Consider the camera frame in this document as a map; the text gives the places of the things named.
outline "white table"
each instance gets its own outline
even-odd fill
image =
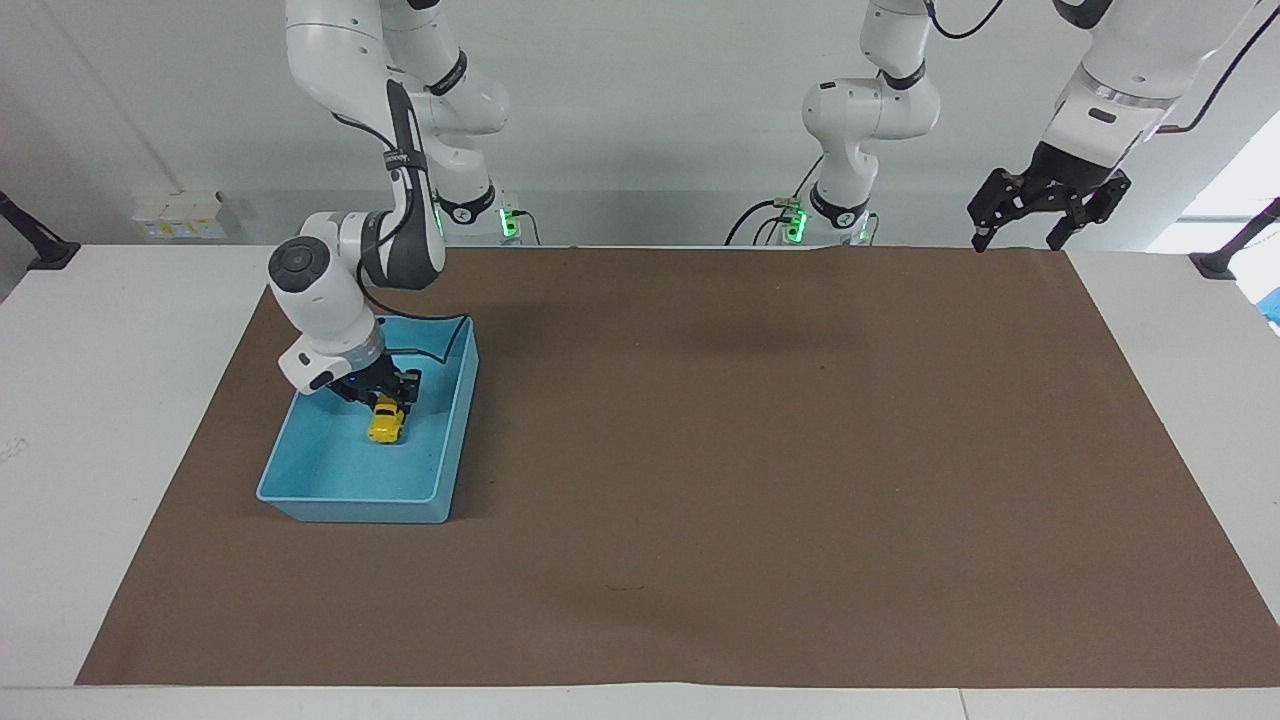
[[[70,688],[257,302],[269,254],[91,246],[67,270],[28,274],[0,304],[0,720],[1280,717],[1280,688]],[[1202,281],[1183,258],[1071,260],[1280,618],[1280,338],[1233,284]]]

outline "blue plastic tray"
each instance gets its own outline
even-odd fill
[[[1262,299],[1258,302],[1258,310],[1267,316],[1268,320],[1280,325],[1280,287],[1271,291],[1271,295]]]
[[[387,347],[440,355],[458,320],[387,318]],[[396,445],[366,430],[365,405],[333,392],[296,395],[266,462],[257,497],[307,523],[443,523],[453,502],[462,436],[471,411],[479,355],[470,319],[448,364],[397,355],[422,370],[419,401]]]

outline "white wall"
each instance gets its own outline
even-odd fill
[[[293,85],[283,6],[0,1],[0,186],[87,242],[137,242],[133,197],[179,187],[221,190],[244,228],[238,242],[278,242],[310,211],[385,205],[378,149]],[[942,9],[959,27],[986,6]],[[485,143],[494,176],[559,241],[719,242],[746,201],[788,193],[817,156],[799,118],[806,88],[872,73],[856,47],[863,3],[447,8],[472,63],[512,94],[507,131]],[[1047,0],[1006,4],[965,42],[934,36],[942,119],[925,138],[878,146],[881,242],[966,243],[965,204],[991,168],[1023,168],[1088,40]],[[1073,243],[1144,247],[1280,109],[1277,69],[1280,35],[1257,46],[1201,129],[1138,149],[1120,213]],[[1039,243],[1051,224],[1025,222],[1000,242]]]

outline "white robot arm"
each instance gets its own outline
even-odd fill
[[[933,129],[941,101],[924,70],[929,17],[923,0],[872,0],[860,44],[879,73],[814,86],[804,124],[822,145],[817,182],[801,188],[800,218],[787,240],[850,242],[867,210],[879,161],[863,151],[868,140],[906,140]]]
[[[1256,0],[1053,0],[1093,35],[1021,174],[997,168],[969,204],[979,252],[1002,225],[1062,211],[1048,246],[1103,223],[1129,190],[1125,156],[1148,140],[1187,94],[1204,60],[1235,32]]]
[[[271,292],[302,333],[279,365],[300,392],[329,387],[346,400],[388,397],[404,409],[416,400],[416,382],[385,352],[357,275],[406,290],[435,281],[445,245],[428,172],[442,186],[475,187],[484,176],[492,187],[477,151],[438,136],[497,132],[507,115],[506,92],[468,70],[438,4],[287,3],[294,79],[339,122],[381,143],[394,195],[389,211],[317,213],[271,255]]]

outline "black bracket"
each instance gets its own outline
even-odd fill
[[[983,252],[996,231],[1033,213],[1062,213],[1062,219],[1048,233],[1050,250],[1061,250],[1066,241],[1091,223],[1111,219],[1120,200],[1133,183],[1123,170],[1092,193],[1032,176],[1015,176],[997,168],[987,177],[978,193],[969,201],[973,219],[973,249]]]
[[[392,361],[390,355],[383,352],[372,365],[364,370],[330,382],[329,389],[347,402],[360,402],[370,407],[378,402],[380,396],[387,396],[408,414],[413,404],[417,402],[421,382],[421,370],[402,373]]]
[[[1236,252],[1248,247],[1253,242],[1253,238],[1258,237],[1262,231],[1277,219],[1280,219],[1280,197],[1274,199],[1266,209],[1245,223],[1240,228],[1240,232],[1235,233],[1235,237],[1219,250],[1213,252],[1192,252],[1192,264],[1196,265],[1196,269],[1206,279],[1234,281],[1235,273],[1230,269],[1231,258],[1235,258]]]
[[[28,270],[61,270],[79,251],[78,242],[63,240],[3,192],[0,192],[0,217],[9,220],[18,234],[24,237],[40,255],[27,265]]]

